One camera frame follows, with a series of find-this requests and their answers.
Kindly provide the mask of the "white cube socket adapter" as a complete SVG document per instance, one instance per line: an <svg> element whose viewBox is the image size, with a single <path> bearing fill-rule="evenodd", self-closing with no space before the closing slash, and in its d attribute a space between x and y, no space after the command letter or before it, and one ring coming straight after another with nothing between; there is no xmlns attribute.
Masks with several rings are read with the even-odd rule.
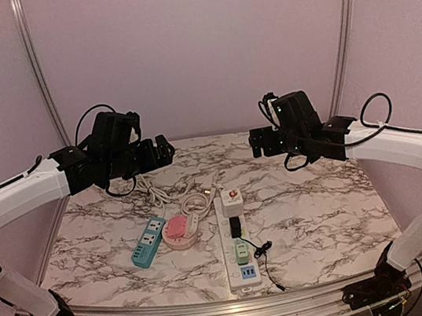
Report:
<svg viewBox="0 0 422 316"><path fill-rule="evenodd" d="M220 195L224 217L230 218L240 216L244 213L244 198L239 189L222 190Z"/></svg>

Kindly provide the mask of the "pink adapter plug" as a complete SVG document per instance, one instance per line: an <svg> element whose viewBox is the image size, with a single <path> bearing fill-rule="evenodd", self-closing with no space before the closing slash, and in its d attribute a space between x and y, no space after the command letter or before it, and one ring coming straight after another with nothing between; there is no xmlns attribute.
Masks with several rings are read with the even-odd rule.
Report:
<svg viewBox="0 0 422 316"><path fill-rule="evenodd" d="M176 215L167 222L166 236L170 239L182 238L188 230L188 219L184 215Z"/></svg>

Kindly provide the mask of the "black charger plug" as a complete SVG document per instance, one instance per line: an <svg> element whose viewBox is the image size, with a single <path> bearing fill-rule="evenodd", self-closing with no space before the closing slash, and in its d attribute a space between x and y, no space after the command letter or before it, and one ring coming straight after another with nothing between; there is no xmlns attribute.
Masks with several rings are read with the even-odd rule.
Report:
<svg viewBox="0 0 422 316"><path fill-rule="evenodd" d="M231 237L233 239L240 238L242 235L242 225L240 217L234 216L229 217L229 225L230 225L230 231L231 231Z"/></svg>

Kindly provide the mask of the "round pink socket base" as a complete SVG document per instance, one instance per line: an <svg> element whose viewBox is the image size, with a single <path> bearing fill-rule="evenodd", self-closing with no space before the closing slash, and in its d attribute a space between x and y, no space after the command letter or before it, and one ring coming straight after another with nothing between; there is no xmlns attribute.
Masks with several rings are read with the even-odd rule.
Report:
<svg viewBox="0 0 422 316"><path fill-rule="evenodd" d="M191 236L182 236L182 237L169 237L167 234L169 233L168 228L166 227L166 229L163 230L162 232L162 236L163 236L163 242L165 243L165 245L171 249L171 250L175 250L175 251L183 251L186 249L191 248L196 242L197 242L197 238L198 238L198 231L196 230L195 232L193 232L193 234Z"/></svg>

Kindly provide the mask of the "green usb adapter plug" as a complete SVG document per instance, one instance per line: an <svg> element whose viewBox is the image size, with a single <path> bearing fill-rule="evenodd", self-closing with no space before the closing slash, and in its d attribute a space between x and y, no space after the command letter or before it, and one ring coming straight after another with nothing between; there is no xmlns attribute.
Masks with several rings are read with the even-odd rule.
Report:
<svg viewBox="0 0 422 316"><path fill-rule="evenodd" d="M234 244L234 252L237 265L243 266L249 263L248 244L243 241L236 241Z"/></svg>

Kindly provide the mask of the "long white power strip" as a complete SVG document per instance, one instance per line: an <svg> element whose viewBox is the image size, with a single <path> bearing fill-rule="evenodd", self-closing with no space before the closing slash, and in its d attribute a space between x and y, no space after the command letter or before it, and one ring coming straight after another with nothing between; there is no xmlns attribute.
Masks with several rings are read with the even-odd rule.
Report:
<svg viewBox="0 0 422 316"><path fill-rule="evenodd" d="M255 248L251 245L250 235L248 233L248 224L244 214L239 215L242 234L240 238L233 239L231 236L229 218L224 217L222 213L221 194L214 199L215 216L218 224L220 242L222 246L223 258L226 264L226 273L229 279L229 288L232 292L250 292L252 287L262 283L261 273L259 271L258 261L254 256ZM236 241L243 241L248 244L249 263L247 265L237 265L234 244Z"/></svg>

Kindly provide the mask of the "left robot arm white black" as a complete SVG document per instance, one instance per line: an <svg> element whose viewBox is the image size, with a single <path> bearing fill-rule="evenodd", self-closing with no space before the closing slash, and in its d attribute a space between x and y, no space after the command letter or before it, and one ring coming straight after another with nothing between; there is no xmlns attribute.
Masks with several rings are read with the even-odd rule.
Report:
<svg viewBox="0 0 422 316"><path fill-rule="evenodd" d="M69 146L38 158L34 167L0 183L0 229L52 201L96 185L108 190L114 178L135 179L172 163L174 146L163 136L92 151ZM0 299L33 316L75 316L50 290L0 265Z"/></svg>

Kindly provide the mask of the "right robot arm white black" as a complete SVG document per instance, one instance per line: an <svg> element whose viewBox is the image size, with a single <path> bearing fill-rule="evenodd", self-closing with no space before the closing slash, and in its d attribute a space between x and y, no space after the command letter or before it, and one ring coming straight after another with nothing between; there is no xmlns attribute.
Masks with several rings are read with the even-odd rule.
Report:
<svg viewBox="0 0 422 316"><path fill-rule="evenodd" d="M387 122L370 124L346 116L321 122L311 106L287 112L279 109L275 116L279 122L250 130L249 144L255 157L284 154L291 159L300 155L305 165L321 157L376 160L422 170L422 130L393 127ZM399 290L405 282L405 270L421 252L422 214L383 250L374 276L343 289L343 301L357 309Z"/></svg>

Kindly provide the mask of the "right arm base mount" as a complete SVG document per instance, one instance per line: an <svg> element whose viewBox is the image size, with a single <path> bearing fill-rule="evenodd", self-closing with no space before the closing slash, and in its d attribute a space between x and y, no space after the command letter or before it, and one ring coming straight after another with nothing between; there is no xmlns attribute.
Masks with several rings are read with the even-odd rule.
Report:
<svg viewBox="0 0 422 316"><path fill-rule="evenodd" d="M405 276L395 282L384 276L371 277L344 287L342 301L348 304L351 310L357 310L408 291L411 287L412 282Z"/></svg>

